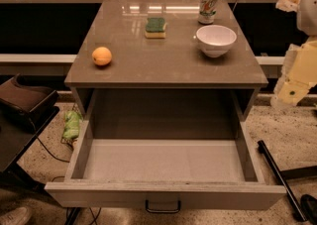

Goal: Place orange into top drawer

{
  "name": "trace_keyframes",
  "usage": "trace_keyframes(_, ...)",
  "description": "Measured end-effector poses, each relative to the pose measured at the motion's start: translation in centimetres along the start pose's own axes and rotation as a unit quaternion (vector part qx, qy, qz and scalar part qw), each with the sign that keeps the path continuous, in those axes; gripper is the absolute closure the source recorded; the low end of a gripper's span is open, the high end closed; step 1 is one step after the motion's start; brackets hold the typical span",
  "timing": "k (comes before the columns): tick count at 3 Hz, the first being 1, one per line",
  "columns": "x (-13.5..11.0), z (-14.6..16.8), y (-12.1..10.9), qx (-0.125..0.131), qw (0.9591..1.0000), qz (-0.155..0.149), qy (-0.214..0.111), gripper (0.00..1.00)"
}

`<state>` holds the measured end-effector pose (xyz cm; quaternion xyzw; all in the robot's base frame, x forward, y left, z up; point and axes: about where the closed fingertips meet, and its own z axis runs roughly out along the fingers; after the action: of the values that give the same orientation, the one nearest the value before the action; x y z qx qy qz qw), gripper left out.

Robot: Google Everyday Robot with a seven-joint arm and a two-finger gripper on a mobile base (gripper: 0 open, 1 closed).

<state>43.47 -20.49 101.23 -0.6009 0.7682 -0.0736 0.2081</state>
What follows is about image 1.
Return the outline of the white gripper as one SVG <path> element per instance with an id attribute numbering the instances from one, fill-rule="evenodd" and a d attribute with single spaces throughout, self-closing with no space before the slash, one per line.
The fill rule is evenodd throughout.
<path id="1" fill-rule="evenodd" d="M 284 12 L 297 12 L 300 0 L 278 0 L 275 8 Z M 270 105 L 296 106 L 317 84 L 317 37 L 312 36 L 301 46 L 291 44 L 283 63 L 285 78 L 280 78 L 273 90 Z"/>

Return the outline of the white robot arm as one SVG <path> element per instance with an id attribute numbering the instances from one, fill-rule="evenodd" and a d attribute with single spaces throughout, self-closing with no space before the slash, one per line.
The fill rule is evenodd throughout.
<path id="1" fill-rule="evenodd" d="M 317 0 L 278 0 L 275 7 L 295 12 L 297 29 L 308 36 L 301 46 L 289 46 L 273 90 L 270 105 L 285 108 L 296 106 L 317 85 Z"/>

